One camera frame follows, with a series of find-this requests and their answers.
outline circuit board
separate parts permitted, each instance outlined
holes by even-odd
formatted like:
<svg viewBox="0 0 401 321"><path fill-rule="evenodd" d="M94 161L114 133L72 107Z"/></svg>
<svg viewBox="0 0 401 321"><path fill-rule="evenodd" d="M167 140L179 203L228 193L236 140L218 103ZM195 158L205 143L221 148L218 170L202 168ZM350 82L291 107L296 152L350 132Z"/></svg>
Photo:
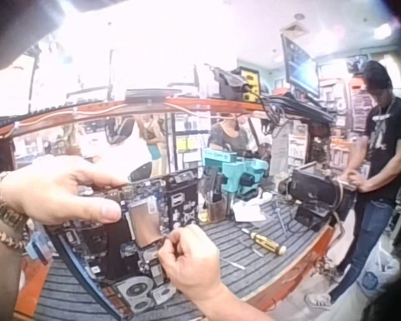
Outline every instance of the circuit board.
<svg viewBox="0 0 401 321"><path fill-rule="evenodd" d="M176 293L158 250L170 231L198 223L197 186L197 169L190 169L95 192L88 197L120 204L121 220L112 224L72 220L45 228L56 236L55 243L59 240L71 249L70 263L83 269L81 283L92 281L123 318L130 318Z"/></svg>

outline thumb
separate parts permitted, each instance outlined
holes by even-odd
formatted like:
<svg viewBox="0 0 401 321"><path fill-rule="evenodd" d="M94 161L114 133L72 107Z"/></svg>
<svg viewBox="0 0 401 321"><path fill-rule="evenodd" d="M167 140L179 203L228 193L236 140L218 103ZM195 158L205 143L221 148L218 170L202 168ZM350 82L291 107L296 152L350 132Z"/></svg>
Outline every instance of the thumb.
<svg viewBox="0 0 401 321"><path fill-rule="evenodd" d="M165 271L169 274L176 268L176 257L174 246L169 239L165 239L163 246L158 251L159 260Z"/></svg>
<svg viewBox="0 0 401 321"><path fill-rule="evenodd" d="M122 217L119 204L111 199L62 195L58 209L66 219L89 219L100 223L114 223Z"/></svg>

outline yellow screwdriver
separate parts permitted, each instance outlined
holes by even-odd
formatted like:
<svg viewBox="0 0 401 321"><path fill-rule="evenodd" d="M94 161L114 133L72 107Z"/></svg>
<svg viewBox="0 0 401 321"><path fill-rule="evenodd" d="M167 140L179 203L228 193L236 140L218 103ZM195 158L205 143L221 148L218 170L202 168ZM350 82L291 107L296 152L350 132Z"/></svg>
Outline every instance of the yellow screwdriver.
<svg viewBox="0 0 401 321"><path fill-rule="evenodd" d="M265 236L262 236L256 232L250 232L247 229L242 229L243 233L249 234L249 237L254 240L255 243L259 244L261 247L268 249L270 252L276 255L284 255L287 251L285 246L280 246L278 243L268 239Z"/></svg>

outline gray mat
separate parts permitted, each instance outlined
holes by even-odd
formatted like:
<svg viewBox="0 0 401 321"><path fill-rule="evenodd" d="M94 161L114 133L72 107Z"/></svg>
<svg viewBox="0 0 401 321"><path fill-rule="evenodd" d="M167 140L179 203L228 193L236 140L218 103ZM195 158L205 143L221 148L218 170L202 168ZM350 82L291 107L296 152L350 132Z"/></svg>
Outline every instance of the gray mat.
<svg viewBox="0 0 401 321"><path fill-rule="evenodd" d="M240 239L247 245L252 244L249 236L241 231L242 227L249 229L251 224L224 221L203 226L204 231L219 247L222 258L246 267L245 270L240 270L221 262L223 282L238 297L249 295L258 287L269 282L293 263L317 237L318 233L308 231L306 227L291 220L291 213L294 214L294 211L294 208L290 209L289 207L281 211L284 223L289 224L291 230L286 234L283 233L277 219L256 230L287 247L287 253L282 257L277 257L258 245L254 245L256 249L265 254L264 257L259 257L239 243ZM176 294L165 304L139 314L133 317L133 320L191 320L201 316L202 314L196 307L182 294ZM111 321L113 319L78 284L65 264L60 260L55 260L43 286L35 312L35 320Z"/></svg>

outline plastic bag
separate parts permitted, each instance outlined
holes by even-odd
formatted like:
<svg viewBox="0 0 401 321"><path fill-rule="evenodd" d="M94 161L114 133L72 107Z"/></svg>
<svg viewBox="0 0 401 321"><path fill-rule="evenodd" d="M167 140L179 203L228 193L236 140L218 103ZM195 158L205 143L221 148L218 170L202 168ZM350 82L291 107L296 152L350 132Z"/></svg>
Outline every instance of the plastic bag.
<svg viewBox="0 0 401 321"><path fill-rule="evenodd" d="M361 291L373 300L400 271L400 262L382 248L379 241L373 249L360 277L357 280Z"/></svg>

